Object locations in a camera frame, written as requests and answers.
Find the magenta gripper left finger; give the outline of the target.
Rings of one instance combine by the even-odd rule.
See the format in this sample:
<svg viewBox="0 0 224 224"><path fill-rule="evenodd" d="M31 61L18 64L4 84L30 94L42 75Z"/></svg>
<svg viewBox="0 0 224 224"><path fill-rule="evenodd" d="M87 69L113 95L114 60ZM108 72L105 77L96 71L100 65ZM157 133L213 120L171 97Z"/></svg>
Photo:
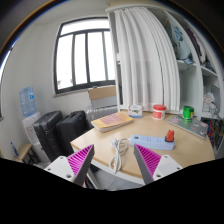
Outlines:
<svg viewBox="0 0 224 224"><path fill-rule="evenodd" d="M68 157L59 156L45 171L83 186L94 154L94 145L89 145Z"/></svg>

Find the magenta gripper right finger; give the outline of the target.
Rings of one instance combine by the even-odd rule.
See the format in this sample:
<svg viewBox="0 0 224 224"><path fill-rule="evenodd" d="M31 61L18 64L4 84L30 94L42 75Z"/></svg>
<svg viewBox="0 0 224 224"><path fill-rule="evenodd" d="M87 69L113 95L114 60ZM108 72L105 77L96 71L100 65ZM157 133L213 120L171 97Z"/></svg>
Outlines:
<svg viewBox="0 0 224 224"><path fill-rule="evenodd" d="M150 184L182 169L182 166L169 155L160 156L138 144L134 145L134 155L145 184Z"/></svg>

